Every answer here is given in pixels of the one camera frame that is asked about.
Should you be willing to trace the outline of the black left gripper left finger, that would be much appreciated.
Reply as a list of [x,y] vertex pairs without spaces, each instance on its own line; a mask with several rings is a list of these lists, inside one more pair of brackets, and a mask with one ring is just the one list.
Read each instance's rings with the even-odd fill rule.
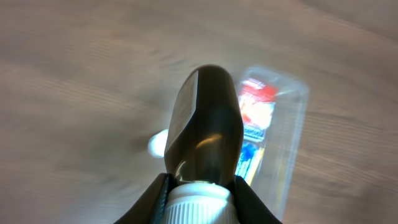
[[174,188],[171,174],[161,173],[115,224],[161,224],[167,197]]

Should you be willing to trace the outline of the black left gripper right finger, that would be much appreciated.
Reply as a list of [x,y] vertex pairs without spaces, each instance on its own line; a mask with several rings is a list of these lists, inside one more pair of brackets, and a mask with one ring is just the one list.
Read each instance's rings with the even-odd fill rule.
[[240,224],[282,224],[242,177],[236,175],[228,189],[233,194]]

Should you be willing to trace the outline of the blue yellow VapoDrops box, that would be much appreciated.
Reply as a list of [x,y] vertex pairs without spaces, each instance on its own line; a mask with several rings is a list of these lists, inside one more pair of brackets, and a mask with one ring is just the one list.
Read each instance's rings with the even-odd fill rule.
[[248,185],[251,185],[257,170],[261,166],[263,155],[263,147],[259,147],[253,142],[244,141],[235,175],[242,177]]

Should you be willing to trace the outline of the orange effervescent tablet tube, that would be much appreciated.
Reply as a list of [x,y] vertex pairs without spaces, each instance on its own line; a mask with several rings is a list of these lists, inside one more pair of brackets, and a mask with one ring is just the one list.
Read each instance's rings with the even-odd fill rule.
[[168,137],[168,129],[162,130],[149,139],[147,150],[155,158],[163,158]]

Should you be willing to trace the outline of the dark Woods syrup bottle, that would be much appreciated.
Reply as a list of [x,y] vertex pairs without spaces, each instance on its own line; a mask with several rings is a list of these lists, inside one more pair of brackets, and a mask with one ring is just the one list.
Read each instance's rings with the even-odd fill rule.
[[164,152],[176,187],[167,196],[163,223],[238,222],[233,194],[243,143],[243,121],[231,75],[202,65],[175,100]]

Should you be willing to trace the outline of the red Panadol box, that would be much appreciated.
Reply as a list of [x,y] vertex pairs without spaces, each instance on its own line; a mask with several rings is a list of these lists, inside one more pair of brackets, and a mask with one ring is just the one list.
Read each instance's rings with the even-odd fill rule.
[[239,106],[244,124],[266,129],[271,123],[278,88],[254,78],[241,83]]

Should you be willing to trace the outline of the clear plastic container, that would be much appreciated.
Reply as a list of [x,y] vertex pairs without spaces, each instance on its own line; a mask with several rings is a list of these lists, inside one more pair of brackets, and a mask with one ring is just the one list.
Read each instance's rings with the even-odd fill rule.
[[261,166],[250,186],[273,215],[281,220],[289,195],[309,89],[305,82],[289,75],[265,67],[252,66],[244,71],[239,82],[238,97],[241,83],[248,78],[278,88],[265,139],[262,142],[249,142],[264,148]]

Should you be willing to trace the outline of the white blue Hansaplast box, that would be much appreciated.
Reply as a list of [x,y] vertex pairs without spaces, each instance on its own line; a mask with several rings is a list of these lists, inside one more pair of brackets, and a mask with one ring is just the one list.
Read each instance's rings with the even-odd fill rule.
[[262,142],[265,139],[266,129],[251,124],[244,124],[244,139],[253,142]]

